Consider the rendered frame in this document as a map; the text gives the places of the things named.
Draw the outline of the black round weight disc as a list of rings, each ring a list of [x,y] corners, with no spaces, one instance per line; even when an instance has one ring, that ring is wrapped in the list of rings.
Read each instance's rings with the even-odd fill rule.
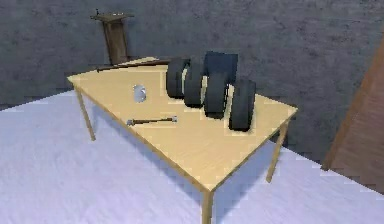
[[[222,119],[226,108],[228,80],[225,73],[212,73],[207,81],[204,99],[205,115]]]
[[[255,102],[256,84],[251,80],[240,79],[235,83],[229,129],[247,132],[250,129]]]
[[[203,67],[201,64],[191,63],[184,80],[184,103],[190,108],[201,108]]]
[[[166,72],[166,91],[170,98],[182,99],[184,97],[182,84],[182,74],[184,69],[190,64],[189,59],[172,59]]]

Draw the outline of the small silver cup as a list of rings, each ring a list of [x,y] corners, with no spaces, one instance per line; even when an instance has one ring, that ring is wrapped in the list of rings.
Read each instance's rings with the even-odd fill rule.
[[[146,100],[146,88],[143,85],[135,85],[133,87],[133,97],[134,101],[137,103],[142,103]]]

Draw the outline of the light wooden table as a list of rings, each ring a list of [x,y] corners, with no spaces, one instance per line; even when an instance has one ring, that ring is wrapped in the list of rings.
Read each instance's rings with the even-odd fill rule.
[[[228,128],[230,113],[222,120],[207,118],[203,109],[188,108],[166,93],[165,65],[89,71],[72,75],[78,97],[87,96],[116,122],[137,136],[154,153],[203,193],[202,222],[211,224],[213,195],[247,159],[275,133],[266,180],[272,179],[280,148],[295,107],[256,95],[253,124],[248,132]],[[133,87],[146,88],[146,100],[134,101]],[[129,119],[177,116],[177,122],[126,125]]]

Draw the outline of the brown wooden door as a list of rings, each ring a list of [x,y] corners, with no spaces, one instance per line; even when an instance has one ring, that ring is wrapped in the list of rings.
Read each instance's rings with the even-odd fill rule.
[[[384,195],[384,35],[321,169]]]

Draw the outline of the long dark brown bat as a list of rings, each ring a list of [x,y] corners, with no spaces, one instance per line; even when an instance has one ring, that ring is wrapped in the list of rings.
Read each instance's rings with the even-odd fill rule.
[[[113,66],[107,66],[107,67],[98,67],[96,68],[96,71],[100,72],[100,71],[114,70],[114,69],[120,69],[120,68],[168,65],[170,62],[171,60],[155,60],[155,61],[139,62],[134,64],[113,65]]]

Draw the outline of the dark rod with silver ends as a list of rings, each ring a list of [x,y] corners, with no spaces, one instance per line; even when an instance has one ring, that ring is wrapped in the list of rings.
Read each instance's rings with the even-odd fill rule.
[[[146,124],[146,123],[155,123],[155,122],[177,122],[178,118],[177,116],[171,116],[166,118],[156,118],[156,119],[129,119],[126,121],[126,125],[128,126],[135,126],[139,124]]]

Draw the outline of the dark blue square box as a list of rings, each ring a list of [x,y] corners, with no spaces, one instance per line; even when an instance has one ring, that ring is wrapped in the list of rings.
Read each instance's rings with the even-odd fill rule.
[[[228,75],[228,83],[236,81],[238,55],[208,51],[204,56],[203,73],[209,76],[212,72],[224,72]]]

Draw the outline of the dark brown wooden stand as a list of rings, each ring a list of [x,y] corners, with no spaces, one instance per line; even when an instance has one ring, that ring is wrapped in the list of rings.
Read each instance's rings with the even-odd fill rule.
[[[109,62],[112,65],[126,62],[130,56],[123,20],[132,17],[129,13],[100,13],[96,11],[90,18],[100,21],[103,27]]]

